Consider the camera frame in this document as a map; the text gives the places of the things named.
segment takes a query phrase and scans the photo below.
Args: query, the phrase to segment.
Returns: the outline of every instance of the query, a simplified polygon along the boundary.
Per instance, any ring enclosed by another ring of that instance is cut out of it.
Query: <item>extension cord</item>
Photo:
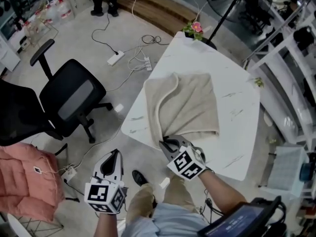
[[[118,54],[113,55],[110,59],[108,59],[108,64],[110,66],[113,66],[116,62],[118,62],[122,57],[124,56],[124,53],[122,51],[118,51]]]
[[[145,56],[144,60],[145,60],[145,67],[146,67],[147,71],[153,71],[149,57]]]

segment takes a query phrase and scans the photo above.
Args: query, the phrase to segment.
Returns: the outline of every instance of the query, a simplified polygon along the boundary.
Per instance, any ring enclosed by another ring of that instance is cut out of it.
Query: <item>pink cushion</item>
[[[34,171],[34,166],[42,174]],[[0,147],[0,211],[53,221],[64,199],[61,178],[53,154],[17,143]]]

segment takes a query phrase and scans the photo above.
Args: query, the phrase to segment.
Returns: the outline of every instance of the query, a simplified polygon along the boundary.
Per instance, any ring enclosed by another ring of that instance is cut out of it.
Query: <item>metal pole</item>
[[[218,29],[221,27],[221,25],[223,24],[223,22],[225,21],[225,19],[227,18],[228,14],[231,12],[231,10],[233,9],[234,5],[237,3],[238,0],[233,0],[233,2],[231,3],[231,5],[229,6],[229,8],[227,9],[227,11],[225,12],[224,16],[220,19],[220,21],[218,21],[218,24],[215,28],[215,30],[213,31],[211,37],[208,38],[208,40],[205,42],[205,44],[209,45],[212,38],[216,35]]]
[[[277,36],[277,34],[282,30],[282,28],[287,25],[288,23],[290,23],[292,21],[293,18],[295,18],[297,16],[297,14],[308,5],[308,3],[311,0],[303,0],[302,4],[284,21],[284,23],[277,29],[275,30],[274,33],[272,33],[264,42],[261,43],[261,45],[259,45],[246,59],[244,59],[242,62],[246,62],[247,60],[249,60],[252,56],[254,56],[256,54],[256,52],[258,52],[259,50],[261,50],[264,46],[267,45],[267,43],[269,43],[275,36]]]

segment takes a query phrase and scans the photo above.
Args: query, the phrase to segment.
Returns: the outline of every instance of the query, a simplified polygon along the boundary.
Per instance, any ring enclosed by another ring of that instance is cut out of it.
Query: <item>khaki pants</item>
[[[139,216],[149,217],[153,214],[153,191],[153,187],[150,184],[142,185],[129,205],[126,216],[127,223],[132,222]],[[197,213],[192,197],[184,186],[184,179],[177,175],[171,178],[164,194],[163,203],[176,204],[193,213]]]

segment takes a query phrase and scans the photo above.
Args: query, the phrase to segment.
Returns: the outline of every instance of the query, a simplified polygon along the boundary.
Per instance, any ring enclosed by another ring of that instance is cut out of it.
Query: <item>light blue shirt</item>
[[[122,237],[196,237],[206,226],[197,213],[178,205],[159,203],[151,218],[137,218],[126,226]]]

